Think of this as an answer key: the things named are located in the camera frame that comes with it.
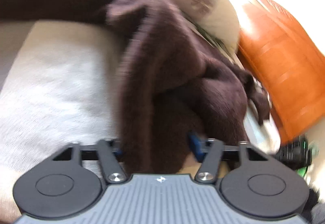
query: dark brown blanket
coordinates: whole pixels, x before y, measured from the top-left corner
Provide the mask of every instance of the dark brown blanket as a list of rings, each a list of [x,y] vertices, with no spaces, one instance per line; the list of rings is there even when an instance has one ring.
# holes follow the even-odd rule
[[[189,131],[230,145],[247,140],[247,99],[260,124],[269,118],[251,74],[193,33],[170,0],[0,0],[0,19],[105,24],[128,39],[117,102],[129,173],[177,172]]]

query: ribbed gray plate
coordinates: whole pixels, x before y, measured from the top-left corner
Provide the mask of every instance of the ribbed gray plate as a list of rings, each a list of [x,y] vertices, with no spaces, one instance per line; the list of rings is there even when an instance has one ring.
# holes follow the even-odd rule
[[[189,175],[134,175],[128,183],[111,185],[94,207],[80,215],[55,221],[22,216],[16,224],[50,222],[59,224],[268,223],[240,215],[222,201],[213,186],[196,184]],[[299,216],[273,221],[273,223],[306,224]]]

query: orange leather cushion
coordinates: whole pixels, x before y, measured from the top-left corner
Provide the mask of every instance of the orange leather cushion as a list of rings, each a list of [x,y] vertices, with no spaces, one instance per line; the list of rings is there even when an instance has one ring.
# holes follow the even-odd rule
[[[243,9],[239,50],[270,93],[287,135],[284,143],[325,115],[325,57],[276,2],[254,0]]]

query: white logo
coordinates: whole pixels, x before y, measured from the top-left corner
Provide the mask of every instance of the white logo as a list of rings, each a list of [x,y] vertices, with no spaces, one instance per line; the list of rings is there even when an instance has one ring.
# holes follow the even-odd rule
[[[166,178],[161,176],[161,177],[157,178],[157,181],[162,183],[162,182],[166,181]]]

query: brown cloth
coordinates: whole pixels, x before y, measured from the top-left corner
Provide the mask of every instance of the brown cloth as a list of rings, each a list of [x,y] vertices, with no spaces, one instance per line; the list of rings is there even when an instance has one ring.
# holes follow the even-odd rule
[[[0,0],[0,19],[105,24],[128,39],[117,104],[129,173],[177,172],[189,131],[228,145],[247,140],[247,99],[260,124],[269,118],[251,74],[193,33],[170,0]]]

